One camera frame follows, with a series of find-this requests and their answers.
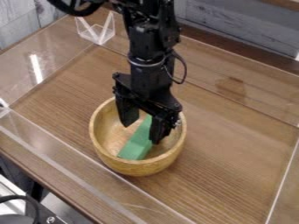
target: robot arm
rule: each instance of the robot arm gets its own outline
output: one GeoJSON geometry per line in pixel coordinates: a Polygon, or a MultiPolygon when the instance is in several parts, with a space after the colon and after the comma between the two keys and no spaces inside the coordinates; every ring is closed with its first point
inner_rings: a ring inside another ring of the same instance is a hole
{"type": "MultiPolygon", "coordinates": [[[[91,2],[84,10],[75,10],[61,0],[48,0],[73,16],[89,15],[105,2],[91,2]]],[[[167,137],[180,122],[181,104],[171,94],[172,83],[183,84],[187,66],[173,46],[180,42],[180,27],[173,15],[173,0],[111,0],[123,15],[129,39],[127,55],[131,74],[115,73],[113,93],[123,125],[129,126],[139,118],[139,109],[152,116],[149,139],[153,144],[167,137]],[[184,65],[180,81],[173,78],[177,59],[184,65]]]]}

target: bowl rim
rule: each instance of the bowl rim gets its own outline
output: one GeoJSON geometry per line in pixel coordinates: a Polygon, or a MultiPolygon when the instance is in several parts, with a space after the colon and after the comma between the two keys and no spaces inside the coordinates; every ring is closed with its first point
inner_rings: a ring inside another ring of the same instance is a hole
{"type": "Polygon", "coordinates": [[[179,137],[177,142],[175,143],[175,145],[172,146],[172,148],[161,155],[159,155],[157,157],[152,157],[148,159],[143,159],[143,160],[129,160],[129,159],[124,159],[121,157],[116,157],[112,154],[108,153],[108,151],[104,149],[104,147],[100,145],[99,140],[96,138],[96,131],[95,131],[95,120],[97,118],[99,115],[99,111],[111,103],[116,100],[116,97],[111,97],[109,99],[107,99],[100,106],[97,107],[96,111],[93,112],[91,119],[89,119],[89,124],[88,124],[88,133],[89,133],[89,137],[91,137],[91,141],[93,143],[93,145],[97,148],[97,151],[100,151],[101,154],[104,154],[108,158],[111,158],[112,160],[123,163],[123,164],[136,164],[136,165],[147,165],[151,163],[155,163],[157,161],[164,160],[165,158],[168,158],[179,149],[180,149],[180,145],[183,145],[184,142],[184,138],[185,138],[185,133],[187,133],[187,121],[185,121],[185,117],[183,112],[180,113],[180,118],[181,118],[181,135],[179,137]]]}

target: green sponge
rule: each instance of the green sponge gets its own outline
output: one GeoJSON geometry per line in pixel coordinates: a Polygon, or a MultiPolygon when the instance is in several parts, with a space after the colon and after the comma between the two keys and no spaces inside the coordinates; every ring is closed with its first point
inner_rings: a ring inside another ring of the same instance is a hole
{"type": "Polygon", "coordinates": [[[117,156],[129,160],[141,160],[145,158],[153,144],[148,139],[152,117],[148,115],[136,129],[135,134],[125,143],[125,146],[117,153],[117,156]]]}

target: wooden bowl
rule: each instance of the wooden bowl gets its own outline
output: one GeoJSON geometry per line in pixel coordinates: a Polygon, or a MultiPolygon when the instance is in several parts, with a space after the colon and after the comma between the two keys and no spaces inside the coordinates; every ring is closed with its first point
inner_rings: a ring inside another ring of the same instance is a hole
{"type": "Polygon", "coordinates": [[[124,128],[117,118],[115,98],[107,100],[95,111],[89,120],[89,136],[97,156],[104,164],[116,172],[128,176],[148,176],[165,169],[183,150],[187,123],[180,113],[181,125],[172,130],[171,135],[155,145],[144,160],[127,160],[117,153],[133,135],[137,126],[145,118],[140,111],[140,119],[124,128]]]}

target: black cable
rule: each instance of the black cable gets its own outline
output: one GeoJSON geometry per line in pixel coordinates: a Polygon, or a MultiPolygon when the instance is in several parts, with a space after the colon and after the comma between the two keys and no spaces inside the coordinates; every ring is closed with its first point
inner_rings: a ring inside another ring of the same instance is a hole
{"type": "Polygon", "coordinates": [[[91,3],[89,6],[83,10],[76,10],[73,6],[73,2],[71,2],[71,6],[67,5],[61,0],[47,0],[60,11],[72,15],[73,17],[85,17],[91,15],[101,6],[101,4],[107,1],[103,0],[99,3],[91,3]]]}
{"type": "Polygon", "coordinates": [[[181,55],[180,55],[175,50],[172,50],[171,55],[172,55],[172,56],[181,62],[181,65],[183,65],[184,72],[183,72],[181,80],[176,80],[176,79],[173,78],[173,76],[171,75],[171,73],[169,73],[169,71],[168,71],[168,69],[167,69],[167,66],[163,66],[163,68],[164,68],[165,73],[167,73],[167,75],[169,76],[171,80],[172,80],[176,84],[181,85],[181,84],[184,83],[184,81],[185,81],[187,73],[188,73],[188,71],[187,71],[187,63],[185,63],[185,61],[184,61],[181,55]]]}
{"type": "Polygon", "coordinates": [[[23,196],[23,195],[9,195],[9,196],[0,197],[0,204],[5,203],[9,200],[25,200],[25,201],[31,202],[32,207],[35,209],[35,219],[33,219],[32,224],[37,224],[39,219],[40,219],[40,209],[39,209],[39,206],[37,206],[36,202],[33,201],[33,199],[31,199],[29,197],[23,196]]]}

